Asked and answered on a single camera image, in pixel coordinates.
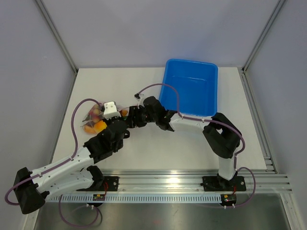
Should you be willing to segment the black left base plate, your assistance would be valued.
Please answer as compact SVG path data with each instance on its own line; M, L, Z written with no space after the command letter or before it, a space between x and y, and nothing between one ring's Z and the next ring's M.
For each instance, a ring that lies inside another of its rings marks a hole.
M103 188L106 188L107 192L117 192L119 185L119 177L118 176L105 176L103 182Z

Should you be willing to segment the aluminium frame post right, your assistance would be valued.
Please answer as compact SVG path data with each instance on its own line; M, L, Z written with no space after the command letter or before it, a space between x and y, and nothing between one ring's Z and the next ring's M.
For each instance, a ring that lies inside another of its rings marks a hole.
M285 4L287 3L287 0L278 0L275 7L273 8L273 11L271 12L267 22L265 23L255 45L253 46L247 60L245 61L245 64L242 67L242 71L245 74L250 67L251 63L253 62L254 58L256 57L259 49L261 48L263 42L265 41L269 31L273 27L275 21L277 20L279 14L281 13L282 9L284 8Z

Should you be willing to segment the aluminium frame post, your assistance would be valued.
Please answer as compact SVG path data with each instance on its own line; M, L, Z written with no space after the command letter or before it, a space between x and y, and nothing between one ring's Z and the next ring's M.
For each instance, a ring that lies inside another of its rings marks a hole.
M58 29L56 28L56 25L53 22L52 17L50 15L50 13L48 12L46 5L44 4L44 1L43 0L34 0L34 3L36 4L38 10L42 14L42 17L44 18L49 30L51 31L51 33L53 35L53 37L55 38L56 43L58 44L62 54L64 55L66 61L68 62L72 72L76 76L79 69L77 68L76 64L74 63L65 43L63 42L63 40L60 36L60 33L58 32Z
M253 62L254 58L256 57L259 49L261 48L263 42L265 41L269 31L273 27L275 21L277 20L279 14L281 13L282 9L284 8L285 4L287 3L287 0L278 0L275 7L273 8L273 11L271 12L267 22L265 23L255 45L253 46L247 60L245 61L245 64L242 67L242 71L245 74L250 67L251 63Z

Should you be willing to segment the aluminium frame post left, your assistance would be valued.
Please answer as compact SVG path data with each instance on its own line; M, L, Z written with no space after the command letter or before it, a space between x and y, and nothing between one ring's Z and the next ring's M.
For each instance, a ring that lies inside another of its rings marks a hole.
M50 15L50 13L48 12L46 5L44 4L44 1L43 0L34 0L34 3L36 4L38 10L42 14L42 17L44 18L49 30L51 31L51 33L53 35L53 37L55 38L56 43L58 44L62 54L64 55L66 61L68 62L72 72L76 76L79 69L77 68L76 64L74 63L65 43L63 42L63 40L60 36L60 33L58 32L58 29L56 28L56 25L53 22L52 17Z

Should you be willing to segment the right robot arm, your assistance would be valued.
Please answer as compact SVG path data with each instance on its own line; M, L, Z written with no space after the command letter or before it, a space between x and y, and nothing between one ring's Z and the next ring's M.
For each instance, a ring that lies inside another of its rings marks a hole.
M243 177L237 175L235 153L243 143L242 134L224 114L216 113L209 120L187 117L178 111L165 109L154 96L145 97L137 93L134 97L138 104L129 107L126 119L129 128L154 123L163 131L204 136L219 159L217 176L202 182L205 191L235 191L243 186Z

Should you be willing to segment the clear zip top bag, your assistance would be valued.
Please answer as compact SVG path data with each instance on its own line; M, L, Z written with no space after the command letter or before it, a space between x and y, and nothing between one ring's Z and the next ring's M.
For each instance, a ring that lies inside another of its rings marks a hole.
M118 111L121 114L121 117L118 117L118 118L122 118L123 120L125 120L127 118L129 108L123 107L117 104L116 106L117 106ZM82 121L82 128L85 133L93 134L93 135L98 134L94 130L94 124L99 122L100 120L103 120L104 122L106 122L107 119L104 118L103 112L104 112L104 103L100 103L100 106L94 105L90 109L90 111L87 113L84 120Z

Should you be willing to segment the orange toy fruit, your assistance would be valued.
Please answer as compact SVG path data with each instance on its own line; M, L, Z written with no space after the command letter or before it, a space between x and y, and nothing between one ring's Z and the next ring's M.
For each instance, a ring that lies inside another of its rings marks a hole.
M107 124L103 120L100 120L99 122L94 124L94 130L96 133L100 133L101 131L106 129L106 127Z

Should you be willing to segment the blue plastic bin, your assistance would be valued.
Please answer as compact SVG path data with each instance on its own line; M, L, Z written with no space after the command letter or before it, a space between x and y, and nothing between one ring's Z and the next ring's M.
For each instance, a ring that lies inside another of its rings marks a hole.
M159 101L165 109L177 109L194 116L213 116L217 112L218 67L213 63L170 59L166 62Z

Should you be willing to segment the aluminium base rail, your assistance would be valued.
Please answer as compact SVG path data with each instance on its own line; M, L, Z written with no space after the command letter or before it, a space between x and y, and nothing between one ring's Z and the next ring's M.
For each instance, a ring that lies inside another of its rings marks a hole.
M286 174L268 170L252 171L256 193L292 193ZM119 177L118 193L202 193L204 176L216 176L216 170L103 170L105 176Z

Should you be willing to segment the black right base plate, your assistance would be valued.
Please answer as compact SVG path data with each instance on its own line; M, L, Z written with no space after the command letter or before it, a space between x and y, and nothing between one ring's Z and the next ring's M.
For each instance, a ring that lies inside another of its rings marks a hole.
M230 181L218 175L203 176L201 186L205 192L244 192L247 190L244 177L237 175Z

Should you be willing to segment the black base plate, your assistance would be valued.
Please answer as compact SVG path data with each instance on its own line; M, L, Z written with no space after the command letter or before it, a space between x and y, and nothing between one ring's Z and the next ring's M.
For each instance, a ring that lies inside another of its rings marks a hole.
M117 192L119 185L119 177L118 176L105 176L103 182L103 188L106 188L107 192Z
M205 192L244 192L247 190L244 177L237 175L230 181L218 175L203 176L201 186Z

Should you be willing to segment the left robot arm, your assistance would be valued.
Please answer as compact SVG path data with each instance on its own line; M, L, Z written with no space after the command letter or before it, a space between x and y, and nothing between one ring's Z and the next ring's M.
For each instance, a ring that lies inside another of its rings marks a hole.
M74 157L65 157L35 170L21 168L15 177L14 193L23 214L40 209L46 201L59 195L91 188L104 188L104 176L96 163L123 147L130 133L122 119L107 127L80 147Z

